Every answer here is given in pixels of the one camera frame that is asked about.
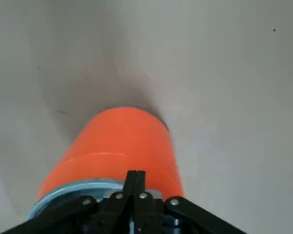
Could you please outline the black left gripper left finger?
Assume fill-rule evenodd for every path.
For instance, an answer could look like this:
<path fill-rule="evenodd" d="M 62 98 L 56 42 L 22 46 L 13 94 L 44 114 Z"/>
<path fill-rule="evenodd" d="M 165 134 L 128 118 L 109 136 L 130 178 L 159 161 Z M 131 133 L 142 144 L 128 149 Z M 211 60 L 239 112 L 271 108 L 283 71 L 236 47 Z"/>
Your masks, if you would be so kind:
<path fill-rule="evenodd" d="M 27 220 L 7 234 L 128 234 L 135 171 L 124 185 L 88 179 L 63 185 L 41 198 Z"/>

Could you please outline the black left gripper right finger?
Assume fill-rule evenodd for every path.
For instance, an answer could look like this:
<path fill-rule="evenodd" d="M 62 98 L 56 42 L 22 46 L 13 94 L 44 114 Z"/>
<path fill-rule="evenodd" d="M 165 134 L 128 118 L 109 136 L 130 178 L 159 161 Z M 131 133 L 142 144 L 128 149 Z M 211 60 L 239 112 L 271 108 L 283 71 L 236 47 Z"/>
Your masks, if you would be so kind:
<path fill-rule="evenodd" d="M 135 234 L 243 234 L 244 231 L 182 196 L 155 199 L 145 190 L 146 173 L 137 171 L 133 192 Z"/>

